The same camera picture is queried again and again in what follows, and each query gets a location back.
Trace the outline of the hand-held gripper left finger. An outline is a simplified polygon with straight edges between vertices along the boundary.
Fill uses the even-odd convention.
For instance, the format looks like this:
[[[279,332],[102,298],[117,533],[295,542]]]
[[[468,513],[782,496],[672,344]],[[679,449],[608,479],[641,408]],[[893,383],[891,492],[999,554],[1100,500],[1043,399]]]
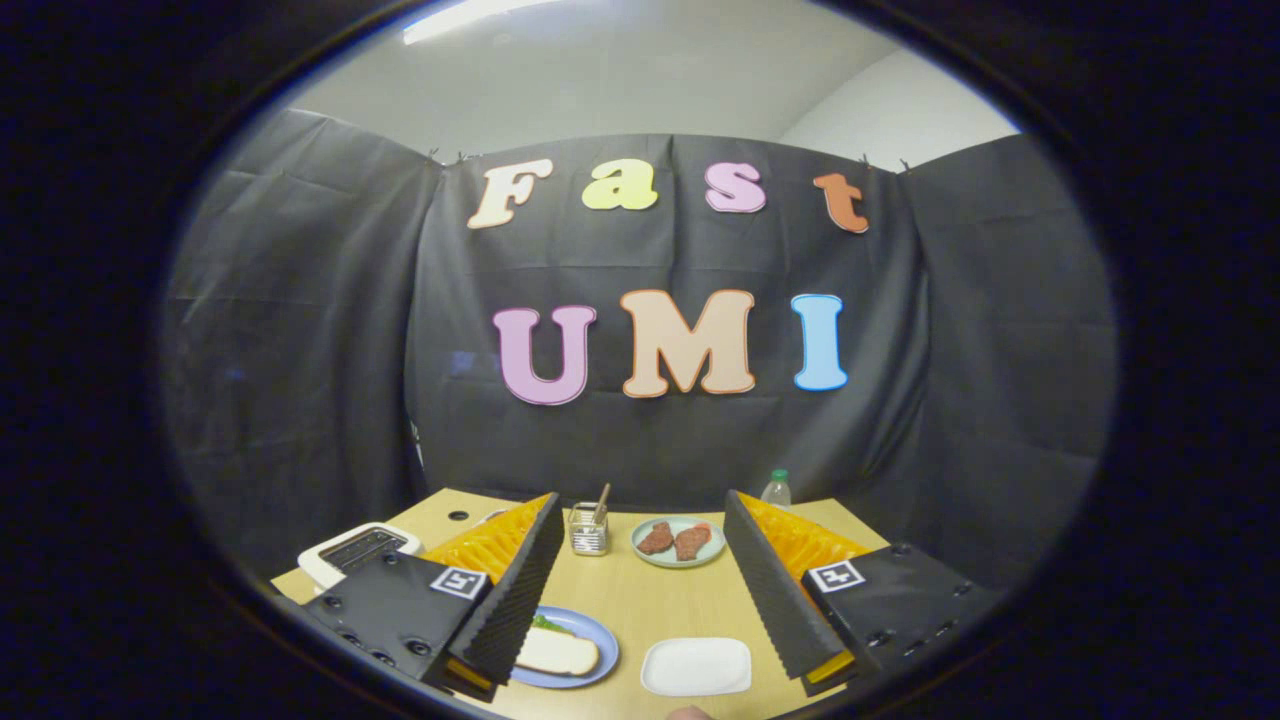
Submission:
[[[372,551],[301,609],[413,682],[489,702],[509,680],[564,541],[559,502],[556,492],[530,500],[424,557]]]

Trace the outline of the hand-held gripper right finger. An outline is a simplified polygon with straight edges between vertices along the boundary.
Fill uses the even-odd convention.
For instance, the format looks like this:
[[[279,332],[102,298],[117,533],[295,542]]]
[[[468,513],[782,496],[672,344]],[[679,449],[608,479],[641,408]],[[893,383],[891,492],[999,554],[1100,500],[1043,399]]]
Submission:
[[[786,675],[809,696],[901,676],[1001,601],[913,544],[869,550],[737,491],[723,530]]]

